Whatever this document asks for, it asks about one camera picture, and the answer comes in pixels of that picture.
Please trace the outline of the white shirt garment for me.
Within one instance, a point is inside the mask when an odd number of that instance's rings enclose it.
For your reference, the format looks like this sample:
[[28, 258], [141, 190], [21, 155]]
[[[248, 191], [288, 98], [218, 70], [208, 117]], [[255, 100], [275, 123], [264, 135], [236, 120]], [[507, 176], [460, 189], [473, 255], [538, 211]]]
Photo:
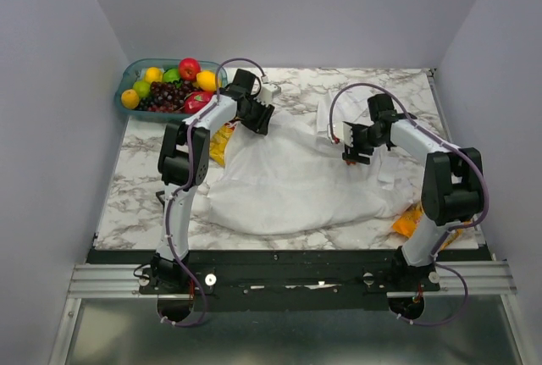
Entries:
[[368, 88], [330, 94], [312, 123], [276, 112], [268, 133], [235, 127], [225, 148], [225, 168], [207, 194], [211, 223], [252, 235], [285, 235], [328, 225], [394, 218], [418, 201], [422, 168], [407, 155], [375, 150], [369, 164], [347, 164], [343, 148], [326, 135], [336, 123], [367, 124]]

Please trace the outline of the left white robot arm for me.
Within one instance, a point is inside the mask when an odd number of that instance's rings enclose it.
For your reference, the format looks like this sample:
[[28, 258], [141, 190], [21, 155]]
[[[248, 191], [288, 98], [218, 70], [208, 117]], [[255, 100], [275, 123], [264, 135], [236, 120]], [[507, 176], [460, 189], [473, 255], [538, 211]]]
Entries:
[[234, 119], [256, 134], [268, 133], [274, 106], [252, 92], [255, 83], [264, 81], [263, 76], [238, 69], [233, 81], [201, 110], [166, 125], [158, 158], [165, 195], [163, 229], [150, 266], [152, 277], [170, 293], [195, 280], [187, 265], [188, 229], [196, 190], [207, 176], [212, 136]]

